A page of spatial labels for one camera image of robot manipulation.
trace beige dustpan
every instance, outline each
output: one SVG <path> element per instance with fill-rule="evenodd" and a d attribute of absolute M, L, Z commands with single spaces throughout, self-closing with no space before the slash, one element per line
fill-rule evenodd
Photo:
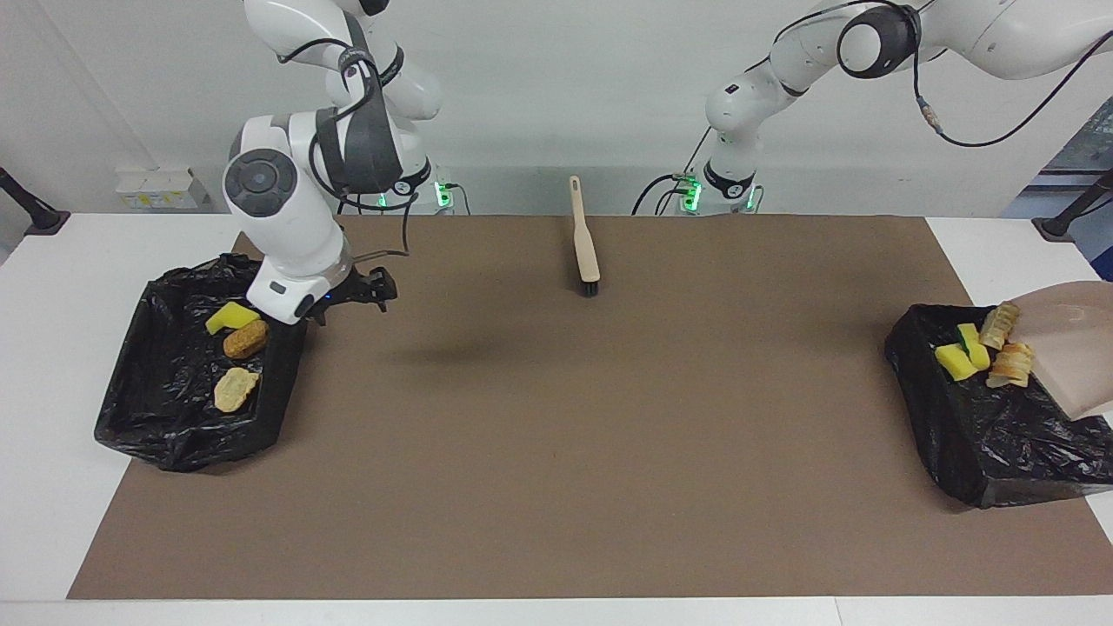
<path fill-rule="evenodd" d="M 1013 302 L 1009 338 L 1036 353 L 1034 372 L 1071 420 L 1113 410 L 1113 284 L 1064 283 Z"/>

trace bread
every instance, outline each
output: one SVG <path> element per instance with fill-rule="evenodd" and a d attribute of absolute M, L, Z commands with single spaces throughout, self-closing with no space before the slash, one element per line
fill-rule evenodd
<path fill-rule="evenodd" d="M 1013 327 L 1016 326 L 1016 320 L 1020 316 L 1020 307 L 1012 302 L 1005 302 L 994 309 L 985 319 L 985 324 L 982 324 L 982 334 L 978 336 L 982 345 L 987 345 L 994 350 L 1005 348 L 1005 343 L 1008 342 L 1008 335 L 1012 334 Z"/>
<path fill-rule="evenodd" d="M 224 353 L 229 359 L 250 359 L 267 345 L 270 329 L 256 320 L 224 339 Z"/>
<path fill-rule="evenodd" d="M 216 389 L 213 390 L 213 403 L 223 413 L 235 413 L 247 402 L 247 397 L 258 382 L 259 374 L 243 368 L 233 368 L 216 383 Z"/>
<path fill-rule="evenodd" d="M 1035 353 L 1026 344 L 1011 343 L 1004 346 L 1001 354 L 997 354 L 997 360 L 993 362 L 986 385 L 992 389 L 1007 384 L 1027 387 L 1034 358 Z"/>

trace sponge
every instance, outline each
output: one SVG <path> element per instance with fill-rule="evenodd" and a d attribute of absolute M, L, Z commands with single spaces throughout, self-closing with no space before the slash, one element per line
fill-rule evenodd
<path fill-rule="evenodd" d="M 961 343 L 936 348 L 935 360 L 946 368 L 955 381 L 966 380 L 977 373 L 977 368 L 971 363 Z"/>
<path fill-rule="evenodd" d="M 989 351 L 978 340 L 977 326 L 974 324 L 959 324 L 958 334 L 963 335 L 963 344 L 966 348 L 966 353 L 971 356 L 971 363 L 979 372 L 988 370 L 991 365 Z"/>
<path fill-rule="evenodd" d="M 205 330 L 210 335 L 220 332 L 221 329 L 239 330 L 247 324 L 259 319 L 259 314 L 246 306 L 240 306 L 235 302 L 229 302 L 205 321 Z"/>

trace brown paper mat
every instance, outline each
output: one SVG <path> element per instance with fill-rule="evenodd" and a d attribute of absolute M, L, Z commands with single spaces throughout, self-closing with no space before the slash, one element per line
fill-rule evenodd
<path fill-rule="evenodd" d="M 1113 594 L 1085 501 L 966 510 L 920 466 L 881 344 L 968 302 L 923 219 L 591 226 L 585 300 L 570 219 L 415 218 L 392 311 L 311 332 L 279 443 L 132 463 L 70 597 Z"/>

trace white table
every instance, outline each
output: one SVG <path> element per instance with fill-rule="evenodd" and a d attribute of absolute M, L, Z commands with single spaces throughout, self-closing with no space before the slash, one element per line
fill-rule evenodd
<path fill-rule="evenodd" d="M 979 305 L 1096 277 L 1027 222 L 929 223 Z M 128 463 L 93 442 L 92 426 L 135 302 L 148 280 L 229 250 L 236 235 L 230 216 L 75 215 L 0 267 L 0 625 L 1113 623 L 1113 597 L 66 601 Z M 1113 537 L 1113 493 L 1090 502 Z"/>

